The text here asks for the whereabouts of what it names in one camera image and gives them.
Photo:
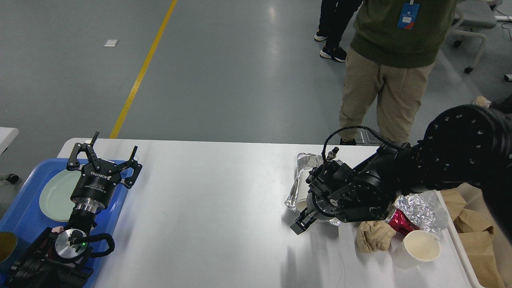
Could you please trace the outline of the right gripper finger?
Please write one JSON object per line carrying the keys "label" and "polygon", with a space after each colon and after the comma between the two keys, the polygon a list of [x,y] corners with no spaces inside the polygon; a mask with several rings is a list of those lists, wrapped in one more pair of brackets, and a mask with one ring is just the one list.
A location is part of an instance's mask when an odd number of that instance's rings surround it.
{"label": "right gripper finger", "polygon": [[318,220],[318,213],[315,211],[302,211],[296,220],[290,225],[290,229],[297,235],[307,231],[309,226]]}

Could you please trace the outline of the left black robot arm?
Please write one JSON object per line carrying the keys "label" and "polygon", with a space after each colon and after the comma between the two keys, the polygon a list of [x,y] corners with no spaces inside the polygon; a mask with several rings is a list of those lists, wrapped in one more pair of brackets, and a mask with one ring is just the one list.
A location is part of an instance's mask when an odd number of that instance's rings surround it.
{"label": "left black robot arm", "polygon": [[91,142],[76,143],[66,162],[66,170],[80,177],[70,200],[74,207],[61,232],[47,227],[8,268],[4,285],[9,288],[82,288],[94,270],[91,259],[102,258],[115,249],[111,234],[92,234],[97,215],[109,208],[114,191],[135,184],[142,165],[130,158],[121,163],[99,158]]}

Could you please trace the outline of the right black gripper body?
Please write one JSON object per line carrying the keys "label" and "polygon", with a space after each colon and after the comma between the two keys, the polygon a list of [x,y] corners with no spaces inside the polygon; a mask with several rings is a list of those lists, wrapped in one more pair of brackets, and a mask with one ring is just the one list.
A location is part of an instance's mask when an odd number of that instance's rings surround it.
{"label": "right black gripper body", "polygon": [[309,192],[306,200],[307,215],[318,220],[332,219],[332,205],[314,192]]}

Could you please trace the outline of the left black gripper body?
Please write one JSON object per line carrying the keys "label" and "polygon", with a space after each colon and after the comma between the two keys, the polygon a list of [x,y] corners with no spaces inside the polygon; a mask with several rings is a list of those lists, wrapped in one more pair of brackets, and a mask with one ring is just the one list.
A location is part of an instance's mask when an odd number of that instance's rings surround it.
{"label": "left black gripper body", "polygon": [[93,164],[80,167],[80,177],[73,190],[70,200],[75,204],[75,210],[86,210],[99,213],[108,208],[114,190],[121,181],[121,173],[115,172],[115,162],[101,162],[101,169],[96,171]]}

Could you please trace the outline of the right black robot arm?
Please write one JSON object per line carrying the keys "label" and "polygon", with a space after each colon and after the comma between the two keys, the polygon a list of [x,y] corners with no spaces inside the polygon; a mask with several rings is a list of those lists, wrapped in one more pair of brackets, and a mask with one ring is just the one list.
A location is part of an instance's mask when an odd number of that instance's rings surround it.
{"label": "right black robot arm", "polygon": [[306,207],[291,224],[296,234],[317,220],[384,220],[396,197],[445,190],[467,183],[482,191],[484,203],[511,239],[511,114],[461,105],[439,114],[424,138],[412,146],[385,140],[354,168],[336,160],[339,147],[322,148],[322,161],[305,182]]}

